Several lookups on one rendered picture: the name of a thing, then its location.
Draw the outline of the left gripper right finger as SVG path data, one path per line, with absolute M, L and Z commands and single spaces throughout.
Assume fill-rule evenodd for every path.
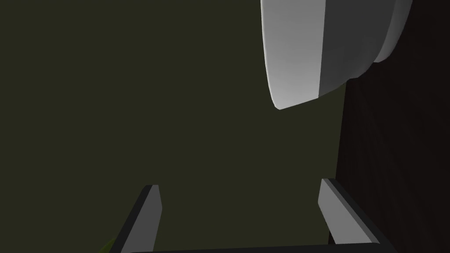
M 336 244 L 389 244 L 388 239 L 335 179 L 321 180 L 318 205 Z

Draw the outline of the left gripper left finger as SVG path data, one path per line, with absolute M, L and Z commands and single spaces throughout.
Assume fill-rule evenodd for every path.
M 148 253 L 154 249 L 162 202 L 158 185 L 140 192 L 109 253 Z

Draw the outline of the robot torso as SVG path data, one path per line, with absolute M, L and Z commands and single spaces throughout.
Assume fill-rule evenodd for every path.
M 315 100 L 393 52 L 413 0 L 261 0 L 274 106 Z

